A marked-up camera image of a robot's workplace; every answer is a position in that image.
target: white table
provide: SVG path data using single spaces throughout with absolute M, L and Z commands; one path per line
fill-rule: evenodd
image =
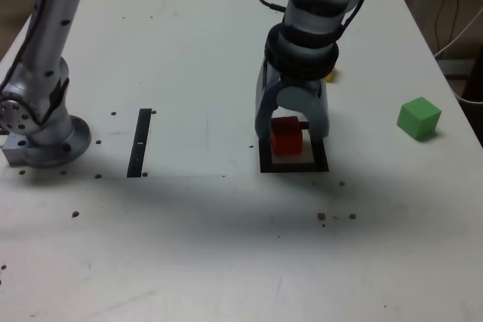
M 53 170 L 1 157 L 2 322 L 483 318 L 483 152 L 403 0 L 367 0 L 339 42 L 322 174 L 258 170 L 255 84 L 281 16 L 82 0 L 64 56 L 93 143 Z M 442 109 L 426 143 L 396 126 L 420 96 Z M 127 179 L 140 108 L 157 111 L 149 176 Z

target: red cube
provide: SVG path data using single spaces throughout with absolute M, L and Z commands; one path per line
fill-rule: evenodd
M 297 117 L 272 118 L 272 152 L 276 156 L 302 153 L 302 129 Z

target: cube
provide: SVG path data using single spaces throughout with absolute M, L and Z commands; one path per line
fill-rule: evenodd
M 424 97 L 405 103 L 399 113 L 398 126 L 415 140 L 431 135 L 441 116 L 441 110 Z
M 299 155 L 302 152 L 303 135 L 297 117 L 273 118 L 270 142 L 275 156 Z

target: yellow object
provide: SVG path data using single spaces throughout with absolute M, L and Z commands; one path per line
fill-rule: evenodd
M 329 75 L 327 77 L 325 77 L 325 81 L 332 83 L 334 81 L 334 76 L 335 76 L 335 68 L 332 69 L 332 72 L 329 73 Z

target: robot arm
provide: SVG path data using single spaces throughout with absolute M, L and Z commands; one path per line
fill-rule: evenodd
M 301 112 L 312 141 L 328 135 L 325 83 L 339 56 L 342 36 L 364 0 L 289 0 L 283 21 L 267 37 L 257 84 L 255 130 L 262 143 L 270 137 L 270 119 L 280 106 Z M 352 14 L 343 24 L 344 17 Z
M 91 135 L 66 109 L 69 69 L 61 57 L 80 0 L 37 0 L 12 67 L 0 84 L 0 123 L 10 165 L 53 167 L 80 156 Z

